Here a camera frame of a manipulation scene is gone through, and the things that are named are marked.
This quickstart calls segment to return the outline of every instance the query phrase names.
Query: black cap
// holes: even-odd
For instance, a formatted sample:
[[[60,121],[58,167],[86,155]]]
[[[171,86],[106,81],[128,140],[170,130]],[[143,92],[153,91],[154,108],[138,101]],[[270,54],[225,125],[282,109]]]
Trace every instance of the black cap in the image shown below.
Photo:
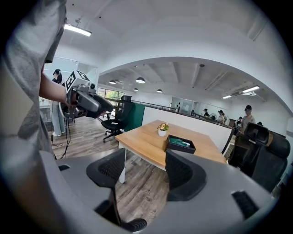
[[[60,69],[56,69],[55,72],[54,72],[53,74],[56,73],[56,74],[58,75],[60,71],[61,71]]]
[[[247,105],[246,108],[245,108],[245,111],[246,111],[247,109],[252,110],[251,105]]]

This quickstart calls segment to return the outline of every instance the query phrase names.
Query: black tray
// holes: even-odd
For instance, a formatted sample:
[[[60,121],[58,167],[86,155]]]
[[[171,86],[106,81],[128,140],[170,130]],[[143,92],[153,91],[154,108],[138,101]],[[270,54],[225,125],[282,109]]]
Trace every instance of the black tray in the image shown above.
[[[184,142],[189,143],[190,146],[185,147],[185,146],[182,146],[182,145],[177,145],[177,144],[171,143],[171,142],[169,142],[170,138],[183,140]],[[196,148],[195,148],[194,144],[192,143],[192,141],[184,139],[184,138],[176,137],[176,136],[173,136],[173,135],[168,135],[165,152],[166,152],[167,149],[174,149],[174,150],[178,150],[178,151],[182,151],[182,152],[186,152],[186,153],[190,153],[190,154],[194,154],[194,152],[196,150]]]

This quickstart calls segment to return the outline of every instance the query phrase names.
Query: jeans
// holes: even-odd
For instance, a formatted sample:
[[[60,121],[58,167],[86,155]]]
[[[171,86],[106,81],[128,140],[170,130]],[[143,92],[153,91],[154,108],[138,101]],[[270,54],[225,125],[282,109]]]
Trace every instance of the jeans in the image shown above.
[[[56,135],[61,135],[61,132],[65,132],[65,126],[64,126],[64,118],[61,115],[61,112],[59,109],[59,102],[54,101],[51,104],[51,113],[52,113],[52,123],[53,123],[54,131]]]

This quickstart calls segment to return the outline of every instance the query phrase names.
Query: white partition wall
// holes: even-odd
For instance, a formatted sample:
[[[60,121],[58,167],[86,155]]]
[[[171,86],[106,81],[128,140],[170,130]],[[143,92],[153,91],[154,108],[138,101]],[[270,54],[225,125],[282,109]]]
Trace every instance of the white partition wall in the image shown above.
[[[155,108],[145,107],[142,125],[148,124],[157,119],[161,120],[162,122],[168,122],[195,132],[208,135],[220,152],[223,151],[232,131],[230,128],[226,128],[207,121]]]

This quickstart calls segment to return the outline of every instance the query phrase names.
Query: teal partition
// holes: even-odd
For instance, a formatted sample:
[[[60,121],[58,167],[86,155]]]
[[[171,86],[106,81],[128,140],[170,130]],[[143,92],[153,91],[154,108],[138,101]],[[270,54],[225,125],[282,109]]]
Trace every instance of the teal partition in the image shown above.
[[[124,129],[125,132],[138,128],[142,125],[144,111],[145,105],[134,103],[134,106],[128,116],[128,125]]]

